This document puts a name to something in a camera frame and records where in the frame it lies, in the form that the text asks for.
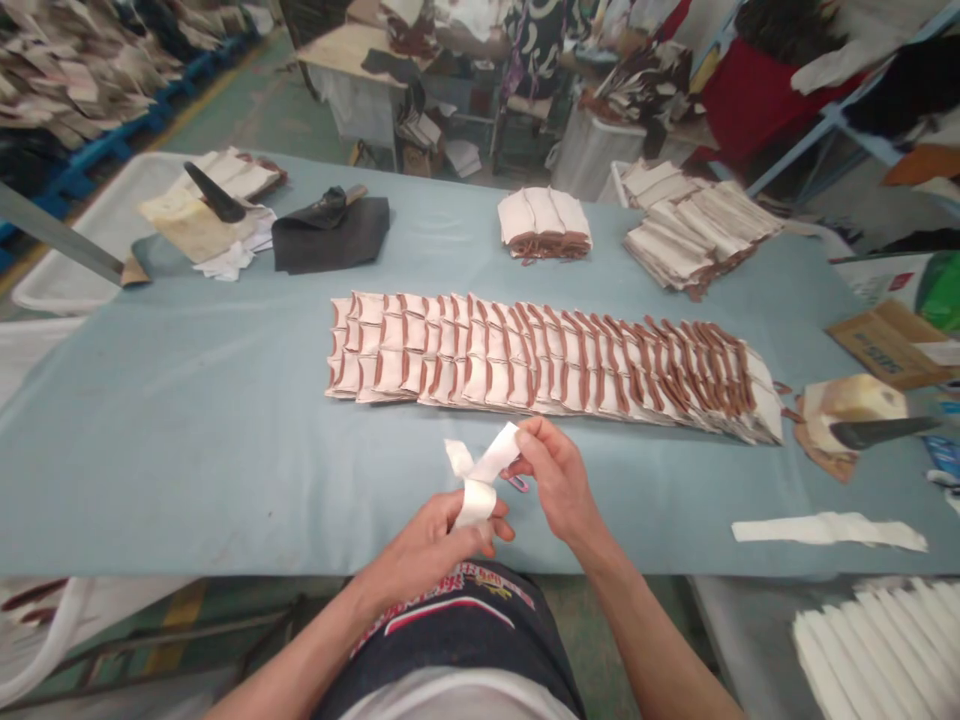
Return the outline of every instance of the white shirt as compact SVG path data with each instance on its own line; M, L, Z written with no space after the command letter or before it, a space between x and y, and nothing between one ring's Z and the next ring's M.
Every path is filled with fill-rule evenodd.
M542 685L491 668L428 667L370 693L341 720L576 720Z

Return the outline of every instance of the stack of leather pieces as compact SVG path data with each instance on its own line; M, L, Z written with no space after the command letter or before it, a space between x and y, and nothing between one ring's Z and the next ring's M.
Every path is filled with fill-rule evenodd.
M594 415L781 443L763 359L713 323L642 323L474 295L333 300L330 397Z
M670 162L648 168L638 161L621 182L630 205L647 213L624 247L662 287L694 301L783 229L736 183L689 178Z
M580 201L553 188L523 188L497 205L500 236L513 257L580 259L593 247Z

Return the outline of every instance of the light blue tabletop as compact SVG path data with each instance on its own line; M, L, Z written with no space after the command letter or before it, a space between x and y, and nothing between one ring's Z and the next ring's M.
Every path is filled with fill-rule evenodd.
M363 182L394 217L375 264L290 277L266 253L238 283L204 279L165 240L140 249L154 283L93 315L0 413L0 574L347 574L434 492L457 481L443 439L482 451L504 415L324 397L330 298L351 290L474 292L640 320L709 320L746 339L794 388L860 366L822 328L859 310L817 241L784 236L701 304L662 291L621 247L635 213L587 205L580 262L523 267L500 243L504 193L275 157L285 214ZM558 424L583 451L597 502L641 571L714 575L960 572L960 518L928 485L922 443L864 454L842 486L785 447L587 418ZM521 571L579 571L535 485L498 491ZM855 545L737 544L730 524L859 511L902 520L928 554Z

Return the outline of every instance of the blue plastic pallet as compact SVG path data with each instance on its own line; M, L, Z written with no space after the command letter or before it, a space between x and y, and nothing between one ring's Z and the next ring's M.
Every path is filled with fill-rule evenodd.
M197 94L196 80L201 77L212 77L218 66L232 65L237 58L245 54L259 36L256 32L230 38L217 50L204 53L186 66L183 77L172 82L157 93L155 105L143 117L121 125L115 130L104 133L96 140L91 140L79 150L74 151L70 158L54 172L47 188L33 198L33 202L46 210L54 217L62 220L70 210L70 203L66 198L84 200L97 189L87 173L101 160L113 156L121 162L129 160L133 151L127 144L128 138L138 130L148 128L159 133L173 117L173 107L170 98L184 93L187 97ZM0 272L6 270L16 258L3 249L3 243L9 239L16 228L10 223L0 224Z

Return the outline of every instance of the red label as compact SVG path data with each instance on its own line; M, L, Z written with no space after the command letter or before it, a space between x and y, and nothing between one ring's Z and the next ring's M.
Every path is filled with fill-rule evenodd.
M893 280L890 281L890 287L887 288L888 292L895 292L902 287L904 287L910 278L913 277L913 273L900 273L899 275L894 276Z

